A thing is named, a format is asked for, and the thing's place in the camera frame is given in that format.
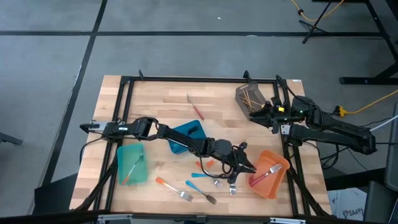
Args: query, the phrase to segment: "orange bowl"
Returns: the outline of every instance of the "orange bowl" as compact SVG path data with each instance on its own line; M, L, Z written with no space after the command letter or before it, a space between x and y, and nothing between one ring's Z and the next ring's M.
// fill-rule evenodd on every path
M266 172L269 172L269 169L276 164L282 164L282 168L280 168L278 172L269 174L257 184L250 186L249 183L252 180L264 175ZM255 174L249 176L248 186L250 189L255 191L255 193L265 198L275 199L279 185L282 182L282 178L284 177L286 170L290 167L288 160L272 151L265 150L261 152L255 167L257 168L257 171Z

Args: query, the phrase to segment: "floor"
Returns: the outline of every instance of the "floor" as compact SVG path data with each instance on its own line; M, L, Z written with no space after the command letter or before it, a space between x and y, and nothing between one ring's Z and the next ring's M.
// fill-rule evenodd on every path
M384 1L371 1L392 40L398 22ZM325 3L302 0L307 17L317 17ZM0 0L0 30L91 31L101 0ZM117 0L108 1L99 31L267 31L303 32L289 0ZM343 4L318 25L330 32L377 32L365 4ZM24 140L0 144L0 216L30 212L67 108L88 36L2 35L0 32L0 132ZM356 110L396 86L343 86L338 77L371 77L392 64L380 38L163 37L101 36L95 39L68 125L53 180L78 171L86 141L79 124L91 120L103 75L252 77L303 80L306 95L324 110L344 105ZM354 124L390 117L393 96L358 115ZM389 126L375 132L386 142ZM321 156L335 148L319 144ZM385 165L386 147L364 156L368 169ZM335 166L346 174L364 169L343 152Z

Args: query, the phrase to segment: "wooden table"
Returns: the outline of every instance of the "wooden table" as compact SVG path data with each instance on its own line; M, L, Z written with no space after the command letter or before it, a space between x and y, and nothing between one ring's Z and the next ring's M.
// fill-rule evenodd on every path
M114 75L104 77L93 119L111 121L120 79L121 76ZM205 117L205 120L200 122L207 136L227 139L235 145L246 141L248 148L245 152L253 164L265 149L283 155L280 135L272 134L267 128L248 121L235 102L235 89L241 85L242 83L135 81L127 122L131 123L141 116L153 116L160 123L173 128L193 119L199 119L191 104L187 102L187 92L189 92L191 100ZM288 80L288 85L297 95L304 94L300 80ZM259 84L259 89L268 100L274 96L271 84ZM124 101L123 99L119 117L123 113ZM96 138L98 138L97 134L89 134L87 141ZM124 145L135 142L132 139L125 139ZM292 215L286 176L275 200L262 198L250 190L246 185L247 174L239 175L236 181L235 197L229 196L229 185L225 180L222 180L223 187L217 189L206 178L194 179L194 183L199 188L217 199L218 203L212 205L203 196L185 185L187 179L192 180L190 177L192 172L200 172L195 165L197 157L188 152L179 155L172 154L165 140L158 139L143 143L147 153L148 181L139 185L121 186L117 180L111 207L113 212L286 217ZM105 145L105 141L98 141L86 147L70 208L79 206L97 184ZM322 208L331 213L317 150L305 144L300 147L300 155L307 188ZM220 173L221 164L216 163L210 171ZM189 192L194 198L193 202L184 201L175 192L155 182L156 177L163 178L177 189ZM100 208L104 208L107 189L106 185ZM295 189L298 209L300 213L303 213L301 194L297 186Z

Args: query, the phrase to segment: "yellow cable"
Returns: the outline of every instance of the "yellow cable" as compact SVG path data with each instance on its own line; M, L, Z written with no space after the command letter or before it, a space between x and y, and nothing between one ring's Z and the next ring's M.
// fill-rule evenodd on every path
M357 113L359 113L359 112L362 112L362 111L364 111L365 109L368 109L369 107L371 107L372 105L374 105L375 103L378 103L378 102L380 102L380 101L382 101L382 100L384 100L384 99L386 99L386 98L388 98L388 97L390 97L390 96L392 96L392 95L394 95L394 94L396 94L396 93L398 93L398 90L393 91L392 93L390 93L390 94L388 94L388 95L386 95L386 96L383 96L382 98L380 98L380 99L378 99L378 100L376 100L376 101L374 101L374 102L372 102L372 103L370 103L370 104L364 106L363 108L361 108L361 109L359 109L359 110L357 110L357 111L354 111L354 112L348 112L348 111L344 110L342 106L339 106L339 107L340 107L340 109L339 109L339 111L340 111L340 116L343 117L345 114L357 114Z
M297 8L297 10L300 10L299 6L296 4L296 2L294 0L291 0L292 3L294 4L294 6ZM322 18L329 16L334 10L336 10L342 3L344 2L344 0L341 0L330 12L326 13L325 15L322 16ZM306 16L304 16L304 13L300 13L301 16L303 16L304 19L306 19L307 21L317 21L318 19L309 19Z

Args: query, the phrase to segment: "blue bowl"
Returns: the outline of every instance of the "blue bowl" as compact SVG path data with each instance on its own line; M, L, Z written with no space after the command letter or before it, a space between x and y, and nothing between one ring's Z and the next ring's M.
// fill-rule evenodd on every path
M173 128L173 130L178 131L181 134L187 135L189 130L194 128L194 127L198 127L198 129L196 131L192 132L189 135L189 137L191 137L193 139L205 139L206 138L206 134L205 134L205 132L204 132L204 130L203 130L203 128L202 128L202 126L201 126L201 124L200 124L200 122L198 120L194 120L194 121L191 121L191 122L189 122L187 124L183 124L181 126ZM180 153L183 153L183 152L188 150L187 147L181 146L181 145L179 145L177 143L174 143L172 141L169 141L169 145L170 145L170 148L172 150L172 153L174 153L174 154L180 154Z

